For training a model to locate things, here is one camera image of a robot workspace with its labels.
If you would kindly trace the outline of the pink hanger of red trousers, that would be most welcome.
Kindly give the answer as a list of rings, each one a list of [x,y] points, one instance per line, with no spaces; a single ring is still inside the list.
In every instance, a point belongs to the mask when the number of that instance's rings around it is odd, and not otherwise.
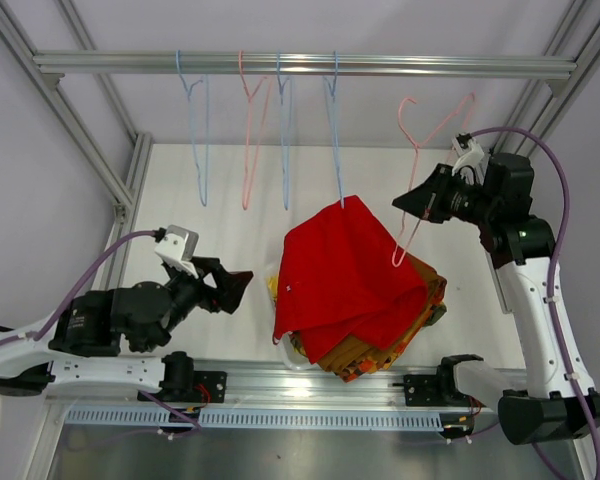
[[[463,111],[463,109],[465,107],[468,107],[468,110],[466,111],[466,114],[464,115],[463,121],[461,126],[466,128],[474,114],[474,110],[476,108],[476,93],[475,92],[471,92],[467,95],[465,95],[462,100],[459,102],[459,104],[455,107],[454,110],[452,110],[428,135],[427,137],[423,140],[423,141],[417,141],[413,135],[409,132],[409,130],[406,128],[405,122],[403,120],[403,113],[406,109],[407,105],[417,105],[418,102],[415,98],[413,97],[404,97],[399,106],[398,106],[398,110],[397,110],[397,125],[401,131],[401,133],[404,135],[405,139],[408,141],[408,143],[410,144],[410,146],[413,149],[414,155],[413,155],[413,163],[412,163],[412,167],[411,167],[411,173],[409,176],[409,183],[408,183],[408,189],[407,191],[410,192],[413,187],[414,187],[414,182],[415,182],[415,177],[416,177],[416,173],[417,173],[417,169],[419,166],[419,160],[420,160],[420,152],[421,150],[427,146],[429,144],[429,142],[431,140],[433,140],[438,134],[439,132],[451,121],[453,120],[455,117],[457,117],[458,115],[460,115]],[[394,246],[394,250],[391,256],[391,264],[394,268],[398,268],[399,266],[401,266],[407,256],[407,254],[409,253],[410,249],[411,249],[411,245],[413,243],[414,238],[416,237],[419,227],[421,225],[421,221],[417,220],[416,223],[414,224],[413,228],[411,229],[410,233],[409,233],[409,237],[407,240],[403,240],[403,237],[407,231],[407,227],[406,227],[406,214],[403,213],[402,217],[401,217],[401,226],[400,226],[400,231],[397,234],[397,236],[395,237],[394,241],[395,241],[395,246]]]

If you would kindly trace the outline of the yellow trousers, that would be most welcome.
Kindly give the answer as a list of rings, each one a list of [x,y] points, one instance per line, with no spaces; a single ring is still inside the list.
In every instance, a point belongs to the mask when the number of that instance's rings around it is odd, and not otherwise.
[[[279,276],[277,274],[267,276],[265,282],[266,282],[266,287],[267,287],[267,291],[269,293],[271,302],[272,302],[273,306],[276,306],[277,299],[278,299]]]

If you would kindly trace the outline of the blue hanger of yellow trousers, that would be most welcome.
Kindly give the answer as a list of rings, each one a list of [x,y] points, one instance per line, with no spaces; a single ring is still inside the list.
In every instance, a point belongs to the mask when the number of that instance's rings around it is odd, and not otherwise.
[[[206,207],[209,201],[210,167],[209,76],[202,75],[197,80],[188,82],[184,75],[184,58],[180,50],[176,51],[175,65],[187,102],[189,140],[196,169],[199,201]]]

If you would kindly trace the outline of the white plastic basket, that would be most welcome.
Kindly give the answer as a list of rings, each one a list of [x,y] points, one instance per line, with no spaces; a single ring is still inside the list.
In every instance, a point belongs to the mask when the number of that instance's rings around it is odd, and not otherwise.
[[[313,368],[313,365],[306,357],[298,353],[288,336],[284,336],[277,345],[283,364],[292,371],[307,371]]]

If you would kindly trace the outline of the orange brown camouflage trousers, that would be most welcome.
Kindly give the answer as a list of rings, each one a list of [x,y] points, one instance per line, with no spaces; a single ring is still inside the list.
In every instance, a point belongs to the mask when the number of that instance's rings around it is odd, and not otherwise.
[[[418,332],[435,324],[446,312],[447,307],[441,296],[427,300],[418,312],[395,309],[374,318],[370,328],[363,333],[348,333],[315,362],[310,360],[299,331],[290,334],[290,341],[294,349],[311,364],[315,363],[321,370],[349,383],[365,374],[389,369]]]

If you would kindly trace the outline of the red trousers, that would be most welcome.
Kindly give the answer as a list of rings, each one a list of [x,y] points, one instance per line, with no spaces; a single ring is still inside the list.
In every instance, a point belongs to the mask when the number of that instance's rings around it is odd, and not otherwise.
[[[427,285],[356,195],[322,209],[284,238],[272,337],[299,334],[316,363],[349,336],[379,349],[419,317]]]

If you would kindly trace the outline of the blue hanger of brown trousers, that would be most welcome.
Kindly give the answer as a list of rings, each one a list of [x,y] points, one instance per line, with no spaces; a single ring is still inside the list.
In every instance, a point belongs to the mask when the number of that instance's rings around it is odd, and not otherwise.
[[[345,207],[345,195],[341,173],[341,155],[339,143],[339,125],[338,125],[338,97],[337,82],[339,74],[339,54],[333,52],[333,75],[331,77],[323,76],[323,90],[327,121],[331,136],[332,158],[336,178],[337,191],[339,196],[339,205]]]

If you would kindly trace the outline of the blue hanger of orange camouflage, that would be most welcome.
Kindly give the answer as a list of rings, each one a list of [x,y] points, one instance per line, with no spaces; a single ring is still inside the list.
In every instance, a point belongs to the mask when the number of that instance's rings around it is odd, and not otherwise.
[[[285,210],[290,206],[290,148],[293,120],[293,79],[282,74],[282,56],[276,54],[276,80],[279,95],[279,137],[282,168],[282,199]]]

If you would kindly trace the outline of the pink hanger of yellow camouflage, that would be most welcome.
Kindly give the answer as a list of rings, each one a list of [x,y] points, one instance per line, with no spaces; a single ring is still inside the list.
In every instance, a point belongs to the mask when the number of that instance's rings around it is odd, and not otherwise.
[[[270,76],[263,75],[258,81],[250,86],[247,81],[245,70],[245,53],[241,50],[238,54],[238,68],[241,84],[245,93],[247,102],[246,126],[245,126],[245,142],[244,142],[244,172],[243,185],[241,195],[241,207],[244,211],[249,209],[251,196],[257,171],[260,148],[262,144],[263,131],[267,120],[269,103],[272,91],[272,79]],[[261,109],[260,120],[257,131],[254,131],[255,126],[255,100],[259,93],[264,93],[264,100]]]

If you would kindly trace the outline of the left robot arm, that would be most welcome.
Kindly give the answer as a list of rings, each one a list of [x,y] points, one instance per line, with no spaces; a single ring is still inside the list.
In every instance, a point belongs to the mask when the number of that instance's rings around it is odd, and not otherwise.
[[[254,275],[228,272],[219,259],[196,257],[190,272],[165,268],[165,284],[153,281],[92,290],[73,299],[40,340],[34,332],[0,326],[0,395],[37,396],[46,388],[80,387],[138,400],[220,403],[219,372],[196,372],[176,351],[153,356],[196,308],[234,313]]]

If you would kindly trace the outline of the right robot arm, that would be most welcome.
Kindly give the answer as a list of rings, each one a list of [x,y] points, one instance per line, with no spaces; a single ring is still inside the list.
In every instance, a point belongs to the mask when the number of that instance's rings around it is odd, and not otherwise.
[[[530,212],[533,180],[528,158],[501,153],[489,159],[480,184],[439,164],[421,185],[392,202],[430,223],[457,218],[478,227],[515,320],[526,386],[517,390],[483,359],[460,355],[442,360],[449,371],[436,378],[435,391],[447,404],[473,396],[495,409],[514,445],[583,438],[600,426],[600,392],[559,298],[559,270],[550,265],[555,238],[548,222]]]

